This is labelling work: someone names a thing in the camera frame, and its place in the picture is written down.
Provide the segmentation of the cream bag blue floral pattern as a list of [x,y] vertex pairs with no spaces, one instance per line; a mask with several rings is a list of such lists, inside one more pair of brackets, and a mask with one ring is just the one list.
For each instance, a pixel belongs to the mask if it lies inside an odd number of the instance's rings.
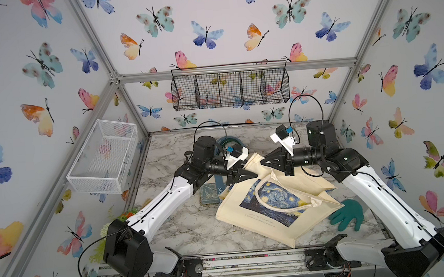
[[214,175],[200,188],[200,204],[216,205],[221,202],[220,195],[226,190],[226,177]]

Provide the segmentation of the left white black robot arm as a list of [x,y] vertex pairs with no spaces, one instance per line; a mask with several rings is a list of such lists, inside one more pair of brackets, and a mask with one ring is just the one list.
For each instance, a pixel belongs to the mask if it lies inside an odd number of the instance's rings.
[[212,176],[224,176],[227,184],[255,179],[257,174],[244,168],[247,147],[223,148],[211,136],[195,137],[193,148],[174,172],[164,190],[147,206],[126,221],[114,220],[107,229],[103,260],[119,277],[144,277],[147,274],[171,274],[181,277],[184,262],[171,249],[152,250],[150,242],[173,213]]

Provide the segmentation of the cream bag starry night print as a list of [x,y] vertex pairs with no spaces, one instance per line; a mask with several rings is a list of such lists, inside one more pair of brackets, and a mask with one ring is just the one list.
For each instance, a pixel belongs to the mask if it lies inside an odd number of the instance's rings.
[[221,202],[218,221],[258,233],[294,248],[296,240],[343,205],[328,194],[335,187],[295,168],[293,176],[261,164],[253,154],[245,170],[256,179],[236,183]]

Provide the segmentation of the cream bag green handles floral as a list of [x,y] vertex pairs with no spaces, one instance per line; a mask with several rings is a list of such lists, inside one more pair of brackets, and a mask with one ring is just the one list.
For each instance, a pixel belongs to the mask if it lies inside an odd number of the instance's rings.
[[236,145],[239,145],[240,147],[245,147],[245,144],[237,137],[234,136],[227,136],[227,137],[221,137],[216,141],[215,148],[214,148],[214,155],[215,156],[226,156],[227,148],[235,148]]

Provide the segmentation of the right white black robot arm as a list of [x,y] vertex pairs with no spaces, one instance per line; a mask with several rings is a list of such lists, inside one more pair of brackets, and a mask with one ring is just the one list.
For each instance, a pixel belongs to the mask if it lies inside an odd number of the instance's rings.
[[307,123],[307,147],[296,146],[293,132],[292,126],[275,129],[270,137],[280,147],[265,156],[262,165],[287,176],[297,167],[318,165],[353,191],[392,235],[390,240],[361,241],[342,234],[333,244],[338,257],[385,267],[396,277],[424,277],[444,258],[444,227],[434,226],[399,198],[358,151],[341,148],[332,123]]

